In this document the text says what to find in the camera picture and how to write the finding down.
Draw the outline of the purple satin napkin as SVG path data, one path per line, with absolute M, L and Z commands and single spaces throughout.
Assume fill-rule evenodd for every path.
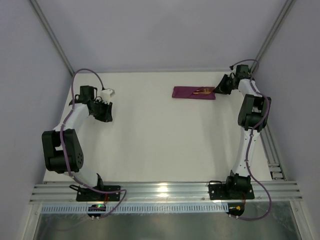
M 174 99 L 215 100 L 214 87 L 209 86 L 175 86 L 172 92 Z

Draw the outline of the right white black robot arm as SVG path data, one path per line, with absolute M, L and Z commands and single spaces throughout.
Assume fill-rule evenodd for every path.
M 238 90 L 243 96 L 237 119 L 239 147 L 225 182 L 209 182 L 208 193 L 211 200 L 252 200 L 255 196 L 251 181 L 257 180 L 253 177 L 251 162 L 256 142 L 267 125 L 272 100 L 258 90 L 248 65 L 237 62 L 229 68 L 235 71 L 225 74 L 214 92 L 229 95 Z

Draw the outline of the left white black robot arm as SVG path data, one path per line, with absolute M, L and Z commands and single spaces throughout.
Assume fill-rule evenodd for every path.
M 115 91 L 83 85 L 79 94 L 73 95 L 68 114 L 53 129 L 42 133 L 45 167 L 50 172 L 64 174 L 96 193 L 104 191 L 101 176 L 84 165 L 85 157 L 77 135 L 86 119 L 109 123 L 113 121 L 111 97 Z

